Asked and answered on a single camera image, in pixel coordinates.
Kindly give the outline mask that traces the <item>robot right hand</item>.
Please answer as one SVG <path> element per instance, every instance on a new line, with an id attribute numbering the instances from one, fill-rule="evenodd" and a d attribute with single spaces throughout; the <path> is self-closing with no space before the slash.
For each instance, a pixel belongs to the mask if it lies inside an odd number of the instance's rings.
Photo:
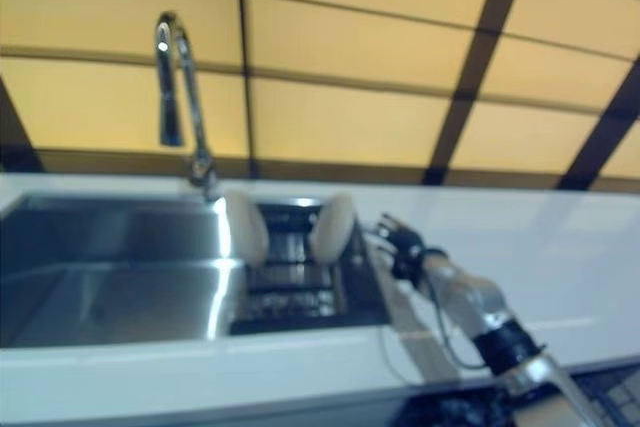
<path id="1" fill-rule="evenodd" d="M 425 243 L 417 231 L 388 213 L 382 214 L 371 232 L 405 258 L 419 259 L 426 250 Z"/>

